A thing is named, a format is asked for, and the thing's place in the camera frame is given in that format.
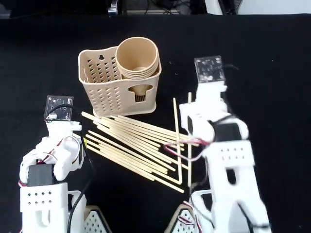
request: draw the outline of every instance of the paper cup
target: paper cup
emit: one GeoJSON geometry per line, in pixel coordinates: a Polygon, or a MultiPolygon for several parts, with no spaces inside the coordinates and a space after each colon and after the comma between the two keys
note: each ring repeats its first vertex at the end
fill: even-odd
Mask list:
{"type": "MultiPolygon", "coordinates": [[[[159,68],[160,68],[160,65],[158,65],[156,71],[150,77],[156,75],[159,72],[159,68]]],[[[128,78],[124,74],[121,74],[121,79],[132,79],[132,78],[128,78]]],[[[137,96],[144,96],[146,95],[146,91],[149,90],[150,88],[152,88],[152,86],[146,85],[146,84],[139,84],[139,85],[130,87],[129,90],[133,91],[135,95],[137,96]]]]}
{"type": "Polygon", "coordinates": [[[156,62],[156,67],[150,69],[149,71],[145,71],[145,72],[142,72],[142,73],[136,73],[136,74],[132,74],[132,73],[126,72],[124,70],[120,70],[120,72],[122,74],[124,74],[127,78],[131,78],[131,79],[145,79],[145,78],[148,78],[150,76],[153,76],[153,74],[156,72],[158,66],[159,66],[159,59],[156,62]]]}
{"type": "Polygon", "coordinates": [[[159,52],[155,43],[144,37],[131,37],[116,50],[116,62],[121,73],[127,75],[152,74],[158,67],[159,52]]]}

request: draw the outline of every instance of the black cloth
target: black cloth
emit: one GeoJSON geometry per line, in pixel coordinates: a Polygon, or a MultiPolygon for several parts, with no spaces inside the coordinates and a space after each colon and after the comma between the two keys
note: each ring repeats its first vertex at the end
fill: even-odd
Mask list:
{"type": "MultiPolygon", "coordinates": [[[[249,127],[260,195],[274,232],[310,232],[311,16],[32,17],[0,21],[0,221],[1,232],[18,232],[19,164],[47,135],[42,121],[47,95],[74,96],[91,113],[78,81],[78,54],[145,36],[158,46],[162,74],[157,108],[135,116],[174,130],[173,102],[195,93],[194,58],[221,55],[227,98],[249,127]]],[[[87,121],[86,129],[94,129],[87,121]]],[[[87,191],[114,232],[163,232],[185,194],[148,181],[90,153],[96,180],[87,191]]],[[[203,160],[194,181],[204,176],[203,160]]],[[[70,190],[81,190],[90,169],[71,172],[70,190]]]]}

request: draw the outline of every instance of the black cable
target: black cable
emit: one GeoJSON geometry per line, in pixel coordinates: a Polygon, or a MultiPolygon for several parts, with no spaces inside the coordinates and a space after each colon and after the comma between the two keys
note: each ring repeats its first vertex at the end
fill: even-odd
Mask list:
{"type": "Polygon", "coordinates": [[[150,7],[150,2],[149,2],[149,0],[147,0],[147,8],[146,8],[146,11],[145,11],[144,15],[147,14],[147,12],[149,10],[149,7],[150,7]]]}
{"type": "Polygon", "coordinates": [[[88,180],[88,182],[87,182],[86,185],[84,186],[83,190],[81,191],[80,195],[78,196],[77,200],[75,201],[75,203],[74,203],[74,205],[73,205],[73,207],[72,207],[72,209],[71,209],[71,211],[70,211],[70,214],[69,214],[69,217],[68,217],[68,224],[67,224],[67,233],[70,233],[70,232],[71,232],[71,222],[72,222],[73,212],[74,212],[75,208],[77,207],[79,201],[81,200],[81,198],[83,197],[83,195],[84,195],[85,192],[87,191],[88,187],[89,187],[90,184],[92,183],[93,178],[95,177],[95,167],[94,167],[93,162],[92,162],[91,159],[90,159],[90,156],[89,156],[89,154],[88,154],[88,152],[87,152],[86,144],[85,144],[85,142],[84,142],[84,138],[83,138],[83,137],[84,137],[84,131],[83,131],[83,129],[84,129],[84,127],[83,127],[83,126],[84,126],[84,124],[83,124],[84,118],[82,117],[81,112],[79,112],[74,106],[72,106],[72,105],[70,105],[70,104],[61,104],[61,105],[58,105],[58,106],[56,106],[55,108],[49,110],[49,111],[47,112],[47,115],[44,116],[43,119],[44,119],[47,123],[53,121],[53,119],[49,119],[49,121],[47,121],[47,116],[48,116],[50,113],[54,112],[56,109],[63,108],[63,107],[71,108],[76,114],[78,114],[78,115],[81,116],[81,120],[80,120],[80,122],[81,122],[81,134],[80,134],[80,139],[81,139],[81,143],[82,143],[84,152],[85,152],[85,154],[86,154],[86,157],[88,158],[89,164],[90,164],[91,169],[92,169],[92,176],[90,177],[90,179],[88,180]]]}
{"type": "Polygon", "coordinates": [[[206,215],[204,215],[194,204],[193,200],[192,200],[192,191],[194,188],[196,188],[197,186],[202,186],[208,179],[208,161],[207,158],[204,157],[205,160],[205,177],[203,178],[202,181],[200,182],[194,182],[191,184],[190,188],[189,188],[189,196],[190,196],[190,200],[192,203],[193,208],[207,221],[209,221],[213,227],[213,229],[215,228],[214,223],[212,221],[212,219],[210,219],[209,217],[207,217],[206,215]]]}
{"type": "Polygon", "coordinates": [[[262,225],[256,225],[256,224],[253,224],[251,222],[251,220],[249,219],[249,217],[247,216],[245,210],[242,208],[242,205],[240,203],[238,203],[238,206],[239,208],[241,209],[241,212],[242,214],[244,215],[244,217],[246,218],[246,221],[247,221],[247,225],[248,225],[248,229],[250,230],[250,233],[253,233],[254,232],[254,228],[259,228],[259,229],[268,229],[271,227],[271,225],[269,223],[267,224],[262,224],[262,225]]]}

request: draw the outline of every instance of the bamboo chopstick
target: bamboo chopstick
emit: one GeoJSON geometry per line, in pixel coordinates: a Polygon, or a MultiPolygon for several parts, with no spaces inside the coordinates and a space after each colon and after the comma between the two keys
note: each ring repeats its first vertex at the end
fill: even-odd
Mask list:
{"type": "MultiPolygon", "coordinates": [[[[192,102],[192,93],[188,93],[188,103],[192,102]]],[[[192,157],[192,147],[191,144],[188,144],[188,158],[191,159],[192,157]]],[[[192,174],[192,165],[191,161],[188,161],[188,187],[191,186],[191,174],[192,174]]]]}
{"type": "Polygon", "coordinates": [[[158,158],[158,159],[160,159],[160,160],[165,161],[166,163],[169,163],[169,164],[170,164],[170,163],[172,163],[172,160],[174,161],[174,159],[172,159],[171,157],[169,157],[169,156],[167,156],[167,155],[165,155],[165,154],[162,154],[162,153],[160,153],[160,152],[158,152],[158,151],[156,151],[156,150],[153,150],[151,147],[148,147],[148,146],[146,146],[146,145],[144,145],[144,144],[142,144],[142,143],[139,143],[139,142],[136,141],[136,140],[133,140],[133,139],[131,139],[131,138],[129,138],[129,137],[124,137],[123,135],[120,135],[120,134],[115,133],[115,132],[111,132],[109,129],[104,128],[104,126],[100,125],[100,124],[97,123],[97,122],[94,122],[94,124],[97,125],[97,126],[100,126],[100,127],[101,127],[101,130],[104,131],[105,133],[109,132],[109,133],[112,134],[112,136],[115,137],[115,138],[116,138],[116,136],[117,136],[117,137],[121,138],[122,140],[124,140],[124,141],[126,141],[126,142],[132,143],[132,144],[134,144],[136,147],[138,147],[138,148],[140,148],[140,149],[142,149],[142,150],[145,150],[148,154],[151,154],[151,155],[153,155],[154,157],[156,157],[156,158],[158,158]]]}
{"type": "Polygon", "coordinates": [[[141,176],[143,176],[146,179],[149,179],[149,180],[152,180],[152,181],[156,180],[156,181],[158,181],[158,182],[160,182],[160,183],[162,183],[162,184],[164,184],[164,185],[166,185],[166,186],[168,186],[168,187],[170,187],[170,188],[172,188],[172,189],[174,189],[174,190],[176,190],[176,191],[178,191],[180,193],[184,193],[184,190],[182,190],[181,188],[178,188],[178,187],[172,185],[171,183],[168,183],[167,181],[164,181],[164,180],[160,179],[157,176],[154,176],[154,175],[152,175],[150,173],[147,173],[146,171],[144,171],[142,169],[139,169],[139,168],[137,168],[137,167],[135,167],[133,165],[129,165],[126,162],[118,161],[118,160],[112,158],[111,156],[109,156],[109,155],[107,155],[107,154],[105,154],[105,153],[103,153],[101,151],[96,150],[95,148],[91,147],[90,145],[87,145],[87,148],[90,149],[91,151],[93,151],[95,153],[98,153],[99,155],[101,155],[101,156],[103,156],[103,157],[105,157],[107,159],[110,159],[111,161],[113,161],[113,162],[115,162],[115,163],[117,163],[117,164],[119,164],[119,165],[121,165],[121,166],[123,166],[123,167],[125,167],[125,168],[127,168],[127,169],[129,169],[129,170],[131,170],[131,171],[141,175],[141,176]]]}
{"type": "Polygon", "coordinates": [[[111,145],[109,145],[109,144],[107,144],[105,142],[102,142],[99,139],[97,139],[97,138],[95,138],[95,137],[93,137],[91,135],[86,134],[86,138],[88,140],[90,139],[90,140],[93,140],[93,141],[99,143],[98,146],[104,148],[105,150],[108,150],[108,151],[110,151],[112,153],[117,153],[120,157],[124,157],[125,159],[126,158],[131,158],[132,160],[137,161],[139,163],[142,163],[143,165],[148,166],[149,168],[152,168],[152,169],[157,170],[159,172],[167,173],[167,170],[163,171],[162,169],[159,169],[157,166],[154,166],[154,165],[152,165],[152,164],[150,164],[148,162],[145,162],[145,161],[143,161],[143,160],[141,160],[141,159],[139,159],[139,158],[137,158],[137,157],[135,157],[133,155],[130,155],[130,154],[128,154],[128,153],[118,149],[118,148],[115,148],[115,147],[113,147],[113,146],[111,146],[111,145]]]}
{"type": "MultiPolygon", "coordinates": [[[[124,119],[124,118],[121,118],[121,116],[111,116],[111,117],[114,118],[115,121],[118,121],[118,122],[122,123],[123,125],[124,124],[127,125],[127,127],[139,129],[139,131],[141,131],[142,133],[149,133],[149,135],[152,135],[154,137],[156,135],[160,136],[164,140],[167,140],[167,142],[172,142],[172,143],[175,142],[174,140],[176,139],[176,133],[174,135],[167,135],[167,134],[163,134],[162,132],[154,131],[154,128],[152,128],[152,127],[149,127],[149,128],[147,126],[143,127],[139,123],[135,123],[135,122],[131,122],[131,121],[127,120],[127,119],[131,119],[131,118],[124,119]]],[[[191,139],[191,137],[185,138],[184,136],[182,136],[181,139],[182,140],[189,140],[189,139],[191,139]]]]}
{"type": "MultiPolygon", "coordinates": [[[[173,98],[173,107],[174,107],[174,120],[175,120],[175,130],[176,130],[176,142],[179,142],[179,126],[178,126],[176,98],[173,98]]],[[[177,154],[180,154],[180,145],[179,144],[177,144],[177,154]]],[[[179,184],[182,184],[183,176],[181,173],[181,158],[178,157],[177,161],[178,161],[178,181],[179,181],[179,184]]]]}
{"type": "Polygon", "coordinates": [[[170,140],[175,140],[176,139],[176,137],[174,137],[172,135],[167,135],[167,134],[164,134],[162,132],[154,131],[154,130],[152,130],[151,127],[147,129],[146,127],[142,127],[142,126],[139,126],[139,125],[134,125],[134,124],[132,124],[132,122],[130,122],[128,120],[125,120],[123,118],[119,118],[119,117],[116,117],[116,116],[111,116],[111,117],[114,118],[115,121],[121,122],[122,124],[126,125],[129,128],[137,129],[140,132],[146,132],[146,133],[149,133],[150,135],[158,135],[158,136],[161,136],[161,138],[163,138],[164,140],[165,139],[170,139],[170,140]]]}
{"type": "MultiPolygon", "coordinates": [[[[103,140],[103,141],[105,141],[107,143],[110,143],[111,145],[113,145],[113,146],[115,146],[115,147],[117,147],[117,148],[119,148],[119,149],[121,149],[121,150],[123,150],[123,151],[125,151],[125,152],[127,152],[127,153],[129,153],[129,154],[131,154],[131,155],[141,159],[141,160],[144,160],[145,162],[148,162],[148,163],[150,163],[150,164],[152,164],[154,166],[157,166],[159,169],[161,169],[161,170],[163,170],[164,172],[167,173],[167,168],[162,167],[161,165],[159,165],[159,164],[157,164],[157,163],[155,163],[155,162],[153,162],[153,161],[151,161],[151,160],[149,160],[149,159],[147,159],[147,158],[145,158],[145,157],[143,157],[143,156],[141,156],[141,155],[139,155],[139,154],[129,150],[126,147],[123,147],[123,146],[119,145],[118,143],[115,143],[114,141],[109,140],[108,138],[103,137],[102,135],[100,135],[98,133],[95,133],[95,132],[93,132],[91,130],[89,130],[88,132],[91,135],[93,135],[93,136],[95,136],[95,137],[97,137],[97,138],[99,138],[99,139],[101,139],[101,140],[103,140]]],[[[99,139],[97,139],[96,142],[101,143],[101,144],[106,144],[105,142],[100,141],[99,139]]]]}
{"type": "Polygon", "coordinates": [[[121,138],[121,137],[119,137],[119,136],[117,136],[117,135],[115,135],[115,134],[112,134],[111,132],[107,131],[107,130],[104,128],[104,126],[98,125],[97,128],[98,128],[99,130],[103,131],[104,133],[107,133],[108,135],[114,137],[115,139],[121,141],[122,143],[128,145],[129,147],[131,147],[131,148],[137,150],[138,152],[142,153],[143,155],[147,156],[148,158],[152,159],[153,161],[156,161],[157,163],[161,164],[162,166],[168,168],[169,170],[176,171],[175,168],[169,166],[169,165],[166,164],[165,162],[163,162],[163,161],[157,159],[156,157],[154,157],[154,156],[152,156],[151,154],[147,153],[146,151],[142,150],[141,148],[137,147],[135,144],[133,144],[133,143],[127,141],[127,140],[124,140],[123,138],[121,138]]]}
{"type": "Polygon", "coordinates": [[[134,166],[132,166],[132,165],[129,165],[129,164],[127,164],[127,163],[119,162],[119,161],[117,161],[117,160],[115,160],[115,159],[113,159],[113,158],[111,158],[111,157],[108,157],[106,154],[100,152],[99,150],[96,150],[95,148],[91,147],[89,144],[86,145],[86,148],[88,148],[89,150],[91,150],[91,151],[93,151],[93,152],[95,152],[95,153],[101,155],[102,157],[105,157],[105,158],[107,158],[107,159],[109,159],[109,160],[115,162],[116,164],[121,165],[122,167],[124,167],[124,168],[126,168],[126,169],[131,170],[132,172],[134,172],[134,173],[136,173],[136,174],[138,174],[138,175],[141,175],[142,177],[144,177],[144,178],[146,178],[146,179],[148,179],[148,180],[154,181],[154,179],[153,179],[152,177],[149,176],[149,173],[146,172],[146,171],[144,171],[144,170],[141,170],[141,169],[136,168],[136,167],[134,167],[134,166]]]}
{"type": "MultiPolygon", "coordinates": [[[[86,112],[82,112],[81,114],[82,114],[82,116],[84,116],[84,117],[86,117],[86,118],[88,118],[90,120],[93,120],[93,123],[95,125],[97,125],[97,128],[100,129],[101,131],[103,131],[104,133],[106,133],[106,134],[116,138],[117,140],[127,144],[131,148],[139,151],[140,153],[142,153],[144,155],[148,154],[148,155],[152,156],[152,158],[151,158],[148,155],[146,155],[149,158],[153,159],[154,161],[155,161],[155,157],[156,157],[156,158],[161,159],[161,160],[163,160],[163,161],[165,161],[165,162],[167,162],[169,164],[170,163],[178,164],[178,162],[175,159],[172,159],[171,157],[169,157],[167,155],[164,155],[164,154],[162,154],[162,153],[160,153],[160,152],[158,152],[156,150],[152,150],[151,148],[149,148],[146,145],[143,145],[141,143],[139,143],[139,145],[137,145],[137,141],[136,140],[133,141],[133,139],[124,138],[124,136],[121,136],[121,135],[119,135],[117,133],[111,132],[108,128],[106,128],[106,127],[104,127],[102,125],[102,122],[101,122],[101,120],[99,118],[97,118],[97,117],[95,117],[95,116],[93,116],[93,115],[91,115],[89,113],[86,113],[86,112]]],[[[159,164],[165,166],[166,168],[168,168],[168,169],[170,169],[172,171],[175,171],[175,168],[173,168],[171,166],[168,166],[166,163],[164,163],[165,164],[164,165],[163,163],[160,163],[159,161],[157,161],[157,162],[159,164]]],[[[182,168],[188,169],[188,166],[182,164],[182,168]]]]}
{"type": "MultiPolygon", "coordinates": [[[[104,148],[104,149],[105,149],[105,150],[109,150],[110,152],[118,153],[117,151],[108,149],[107,147],[104,148]]],[[[165,179],[167,179],[167,180],[169,180],[169,181],[172,181],[172,182],[177,183],[177,184],[179,183],[178,180],[176,180],[176,179],[174,179],[174,178],[172,178],[172,177],[170,177],[170,176],[168,176],[168,175],[166,175],[166,174],[163,174],[163,173],[159,172],[158,170],[156,170],[156,169],[154,169],[154,168],[152,168],[152,167],[150,167],[149,169],[151,170],[151,172],[153,172],[153,173],[155,173],[155,174],[158,174],[159,176],[161,176],[161,177],[163,177],[163,178],[165,178],[165,179]]]]}
{"type": "Polygon", "coordinates": [[[151,141],[151,140],[149,140],[149,139],[147,139],[145,137],[142,137],[142,136],[139,136],[139,135],[137,135],[135,133],[132,133],[131,131],[127,131],[126,129],[124,129],[122,127],[122,125],[116,124],[115,123],[116,121],[114,121],[114,120],[111,120],[109,118],[102,118],[102,122],[105,122],[105,121],[107,121],[107,122],[106,123],[102,123],[102,124],[105,125],[105,126],[108,126],[109,128],[111,128],[111,130],[115,130],[115,128],[117,128],[118,130],[125,131],[127,134],[129,134],[129,135],[131,135],[133,137],[137,137],[140,140],[145,141],[145,142],[147,142],[147,143],[149,143],[149,144],[151,144],[151,145],[153,145],[153,146],[155,146],[157,148],[161,147],[161,145],[158,144],[158,143],[155,143],[155,142],[153,142],[153,141],[151,141]]]}
{"type": "MultiPolygon", "coordinates": [[[[157,131],[157,132],[161,132],[163,134],[166,134],[166,135],[170,135],[172,137],[175,138],[176,136],[176,132],[174,131],[171,131],[171,130],[167,130],[167,129],[164,129],[164,128],[161,128],[161,127],[158,127],[158,126],[155,126],[155,125],[151,125],[151,124],[148,124],[148,123],[145,123],[145,122],[141,122],[141,121],[138,121],[138,120],[135,120],[135,119],[132,119],[132,118],[128,118],[126,116],[121,116],[121,115],[118,115],[118,118],[121,118],[121,119],[124,119],[126,121],[130,121],[132,124],[135,124],[137,126],[141,126],[143,128],[146,128],[146,129],[153,129],[154,131],[157,131]]],[[[188,135],[185,135],[185,134],[180,134],[180,138],[181,139],[191,139],[189,138],[188,135]]]]}
{"type": "MultiPolygon", "coordinates": [[[[137,135],[140,135],[142,137],[146,137],[150,140],[153,140],[153,141],[156,141],[156,142],[159,142],[159,143],[162,143],[162,144],[165,144],[165,143],[175,143],[174,140],[170,140],[168,138],[164,138],[162,136],[159,136],[159,135],[156,135],[156,134],[153,134],[153,133],[150,133],[150,132],[146,132],[146,131],[140,131],[140,127],[137,127],[135,125],[131,125],[130,123],[127,123],[127,122],[120,122],[118,121],[118,119],[116,120],[112,120],[113,123],[115,125],[118,125],[120,128],[123,128],[124,130],[127,130],[127,131],[130,131],[134,134],[137,134],[137,135]]],[[[177,146],[175,145],[171,145],[170,147],[172,148],[177,148],[177,146]]]]}
{"type": "MultiPolygon", "coordinates": [[[[104,126],[102,126],[102,125],[101,125],[100,123],[98,123],[98,122],[94,122],[94,124],[97,125],[97,126],[104,127],[104,126]]],[[[122,138],[123,140],[125,140],[125,141],[127,141],[127,142],[134,143],[134,145],[135,145],[136,147],[138,147],[138,148],[140,148],[140,149],[142,149],[142,150],[145,150],[148,154],[151,154],[151,155],[153,155],[154,157],[156,157],[156,158],[158,158],[158,159],[161,159],[161,160],[163,160],[163,161],[165,161],[165,162],[167,162],[167,163],[178,164],[178,161],[177,161],[177,160],[175,160],[175,159],[173,159],[173,158],[171,158],[171,157],[169,157],[169,156],[167,156],[167,155],[165,155],[165,154],[162,154],[162,153],[158,152],[157,150],[152,149],[152,148],[149,147],[149,146],[146,146],[146,145],[144,145],[144,144],[141,144],[141,143],[137,142],[135,139],[132,139],[132,138],[130,138],[130,137],[128,137],[128,136],[125,137],[125,136],[122,135],[122,134],[119,134],[119,133],[116,133],[116,132],[112,132],[112,131],[110,131],[110,133],[112,134],[112,137],[118,136],[118,137],[122,138]]],[[[184,164],[182,164],[181,166],[182,166],[182,168],[184,168],[184,169],[188,169],[188,167],[187,167],[186,165],[184,165],[184,164]]]]}

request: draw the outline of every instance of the pile of chopsticks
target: pile of chopsticks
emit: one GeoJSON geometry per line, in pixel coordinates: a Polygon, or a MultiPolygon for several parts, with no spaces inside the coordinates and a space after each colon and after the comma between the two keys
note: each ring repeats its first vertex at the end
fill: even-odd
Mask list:
{"type": "MultiPolygon", "coordinates": [[[[176,185],[182,184],[182,169],[189,170],[189,165],[182,164],[180,157],[168,156],[159,152],[159,148],[163,144],[175,143],[176,141],[188,140],[190,138],[188,135],[179,133],[175,98],[173,102],[175,132],[125,116],[97,118],[82,112],[82,116],[92,120],[97,129],[101,131],[101,134],[88,131],[86,134],[86,147],[148,180],[158,181],[183,193],[184,190],[176,185]],[[127,147],[108,139],[103,136],[103,133],[127,147]],[[178,179],[168,175],[168,170],[171,172],[176,171],[172,166],[173,164],[177,165],[178,179]]],[[[170,145],[172,149],[177,150],[177,153],[185,150],[183,146],[183,144],[170,145]]]]}

